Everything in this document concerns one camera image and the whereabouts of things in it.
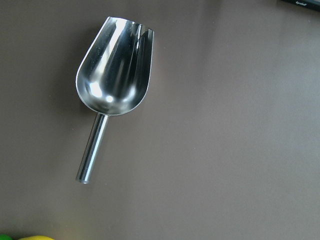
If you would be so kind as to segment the green lime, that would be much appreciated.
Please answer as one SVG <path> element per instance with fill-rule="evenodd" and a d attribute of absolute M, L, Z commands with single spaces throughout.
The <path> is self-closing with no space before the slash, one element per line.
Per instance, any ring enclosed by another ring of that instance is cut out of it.
<path fill-rule="evenodd" d="M 0 234 L 0 240 L 12 240 L 12 238 L 6 234 Z"/>

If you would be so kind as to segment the whole yellow lemon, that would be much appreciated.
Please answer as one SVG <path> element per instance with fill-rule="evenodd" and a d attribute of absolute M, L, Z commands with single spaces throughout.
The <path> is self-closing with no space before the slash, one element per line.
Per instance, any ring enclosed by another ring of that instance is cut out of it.
<path fill-rule="evenodd" d="M 19 238 L 18 240 L 54 240 L 54 239 L 45 235 L 32 235 L 32 236 Z"/>

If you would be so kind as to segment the stainless steel ice scoop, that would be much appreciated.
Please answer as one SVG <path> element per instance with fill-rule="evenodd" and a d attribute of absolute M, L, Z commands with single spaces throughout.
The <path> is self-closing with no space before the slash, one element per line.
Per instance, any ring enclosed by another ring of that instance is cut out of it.
<path fill-rule="evenodd" d="M 152 69 L 154 31 L 109 16 L 87 50 L 75 77 L 79 99 L 96 117 L 76 180 L 88 184 L 110 117 L 136 109 L 145 98 Z"/>

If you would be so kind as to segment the black bar at table edge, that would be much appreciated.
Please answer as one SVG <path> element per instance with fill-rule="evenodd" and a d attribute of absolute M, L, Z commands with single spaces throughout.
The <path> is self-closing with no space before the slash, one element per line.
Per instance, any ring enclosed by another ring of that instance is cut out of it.
<path fill-rule="evenodd" d="M 309 9 L 313 11 L 320 11 L 320 1 L 319 0 L 279 0 L 280 2 L 285 2 L 295 6 L 299 6 L 304 9 Z"/>

